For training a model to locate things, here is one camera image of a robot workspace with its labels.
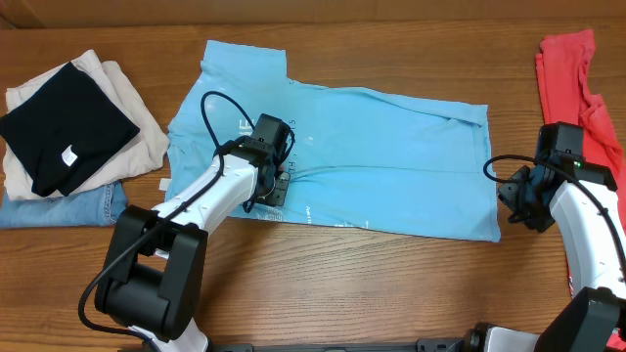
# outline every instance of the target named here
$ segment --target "beige shirt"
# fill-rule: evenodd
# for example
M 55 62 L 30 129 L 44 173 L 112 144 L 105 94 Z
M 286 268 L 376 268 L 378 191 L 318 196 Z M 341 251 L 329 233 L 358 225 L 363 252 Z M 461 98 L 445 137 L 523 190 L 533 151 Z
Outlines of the beige shirt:
M 160 130 L 139 93 L 121 71 L 119 65 L 116 62 L 101 64 L 93 50 L 87 51 L 71 62 L 76 68 L 89 74 L 111 102 L 140 128 L 135 138 L 72 193 L 93 190 L 115 180 L 138 176 L 162 167 L 163 156 L 169 144 L 167 136 Z M 55 67 L 20 87 L 7 89 L 9 111 L 28 100 L 62 66 Z M 31 191 L 32 179 L 8 145 L 2 164 L 6 174 L 4 186 L 10 200 L 41 199 Z M 59 191 L 55 191 L 48 198 L 62 196 Z

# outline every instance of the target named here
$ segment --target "light blue t-shirt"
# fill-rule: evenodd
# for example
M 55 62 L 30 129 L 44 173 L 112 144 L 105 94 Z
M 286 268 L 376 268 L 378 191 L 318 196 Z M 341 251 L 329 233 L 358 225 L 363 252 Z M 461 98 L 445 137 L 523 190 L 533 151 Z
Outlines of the light blue t-shirt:
M 209 41 L 202 73 L 169 125 L 173 198 L 211 164 L 201 117 L 204 92 L 237 101 L 253 121 L 288 123 L 295 144 L 285 205 L 231 216 L 360 227 L 446 239 L 500 239 L 496 185 L 482 174 L 491 155 L 487 106 L 327 88 L 287 78 L 285 51 Z M 207 118 L 224 143 L 251 133 L 241 113 L 209 96 Z

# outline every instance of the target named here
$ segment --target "white label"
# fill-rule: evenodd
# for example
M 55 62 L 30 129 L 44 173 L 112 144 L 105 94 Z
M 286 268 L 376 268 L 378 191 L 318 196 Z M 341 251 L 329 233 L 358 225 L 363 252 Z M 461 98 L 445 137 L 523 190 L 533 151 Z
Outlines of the white label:
M 167 192 L 170 183 L 172 183 L 172 179 L 160 179 L 160 182 L 158 183 L 158 190 Z
M 249 136 L 252 134 L 252 126 L 247 123 L 246 119 L 239 120 L 239 135 L 240 136 Z
M 67 166 L 71 166 L 77 159 L 78 159 L 78 155 L 74 154 L 71 151 L 71 145 L 69 145 L 69 147 L 67 147 L 63 153 L 61 154 L 61 157 L 63 158 L 63 162 L 67 165 Z

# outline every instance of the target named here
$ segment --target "blue jeans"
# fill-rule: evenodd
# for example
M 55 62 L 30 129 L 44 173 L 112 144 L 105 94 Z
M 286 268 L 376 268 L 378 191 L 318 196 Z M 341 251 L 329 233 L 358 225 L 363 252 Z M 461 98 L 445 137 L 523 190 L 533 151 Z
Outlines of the blue jeans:
M 5 191 L 0 229 L 109 226 L 117 221 L 127 202 L 118 181 L 69 197 L 42 200 L 9 200 Z

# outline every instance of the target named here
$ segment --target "folded black shirt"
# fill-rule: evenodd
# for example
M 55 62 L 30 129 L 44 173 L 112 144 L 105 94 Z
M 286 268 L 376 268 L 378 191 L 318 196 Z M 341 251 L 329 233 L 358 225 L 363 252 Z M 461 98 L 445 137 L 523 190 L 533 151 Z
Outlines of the folded black shirt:
M 72 64 L 0 118 L 0 135 L 42 197 L 55 190 L 69 195 L 137 133 L 98 84 Z

